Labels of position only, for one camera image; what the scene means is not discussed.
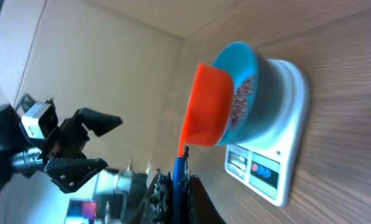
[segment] digital display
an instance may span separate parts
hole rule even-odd
[[[245,178],[247,159],[233,152],[228,154],[227,168],[241,178]]]
[[[269,197],[276,199],[279,169],[279,162],[253,153],[249,182]]]

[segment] kitchen scale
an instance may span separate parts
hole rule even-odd
[[[280,94],[274,97],[277,100],[276,113],[270,116],[258,134],[227,145],[225,170],[269,202],[282,207],[288,202],[305,126],[309,85],[292,63],[274,59],[267,62],[276,81],[271,88],[280,90]]]

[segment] blue bowl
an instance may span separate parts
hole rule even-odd
[[[236,136],[239,130],[243,127],[247,115],[250,113],[253,102],[255,100],[255,94],[259,83],[258,75],[258,63],[257,56],[253,49],[243,42],[234,42],[228,45],[215,59],[213,66],[221,68],[228,72],[234,82],[234,95],[237,89],[242,85],[243,81],[248,79],[251,75],[254,76],[252,82],[253,91],[247,96],[247,106],[243,112],[240,120],[237,122],[237,126],[231,130],[231,119],[228,119],[227,127],[221,138],[217,143],[227,144],[231,142],[231,139]]]

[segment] wooden table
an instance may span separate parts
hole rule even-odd
[[[301,67],[312,104],[290,202],[277,208],[224,170],[225,147],[191,146],[198,174],[228,223],[371,223],[371,0],[239,1],[178,56],[153,167],[172,170],[198,62],[233,41]]]

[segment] black object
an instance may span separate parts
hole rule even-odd
[[[16,109],[26,113],[37,102],[25,95]],[[55,114],[52,100],[49,113]],[[36,171],[46,173],[62,192],[77,191],[92,176],[107,167],[102,159],[87,159],[82,153],[89,140],[88,130],[102,136],[122,124],[121,118],[83,108],[72,118],[64,120],[60,127],[49,126],[46,139],[28,136],[21,118],[11,105],[0,106],[0,190],[15,173],[31,177]]]

